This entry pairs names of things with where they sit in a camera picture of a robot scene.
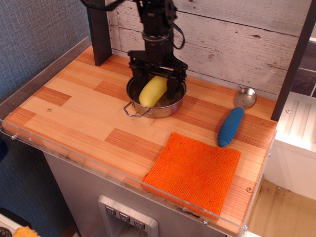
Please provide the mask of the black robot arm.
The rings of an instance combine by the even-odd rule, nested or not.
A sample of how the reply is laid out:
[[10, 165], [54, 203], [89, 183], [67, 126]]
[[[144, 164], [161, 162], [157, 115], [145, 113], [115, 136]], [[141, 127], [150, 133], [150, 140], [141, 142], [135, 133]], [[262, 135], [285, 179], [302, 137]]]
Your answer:
[[167, 78], [167, 98], [173, 99], [180, 83], [186, 78], [188, 65], [174, 56], [174, 30], [182, 30], [174, 23], [177, 7], [171, 0], [138, 0], [137, 8], [143, 24], [142, 38], [145, 50], [131, 50], [129, 66], [133, 79], [140, 89], [150, 81], [150, 76]]

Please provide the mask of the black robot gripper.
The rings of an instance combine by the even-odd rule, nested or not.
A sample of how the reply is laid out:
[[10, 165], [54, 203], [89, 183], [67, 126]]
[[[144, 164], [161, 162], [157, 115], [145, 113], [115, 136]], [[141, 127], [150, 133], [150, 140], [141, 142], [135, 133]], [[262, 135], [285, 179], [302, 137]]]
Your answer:
[[175, 48], [173, 37], [161, 40], [145, 39], [144, 50], [131, 50], [129, 66], [133, 73], [133, 78], [140, 90], [149, 82], [149, 75], [168, 77], [167, 98], [173, 99], [179, 81], [186, 80], [186, 69], [188, 65], [173, 54]]

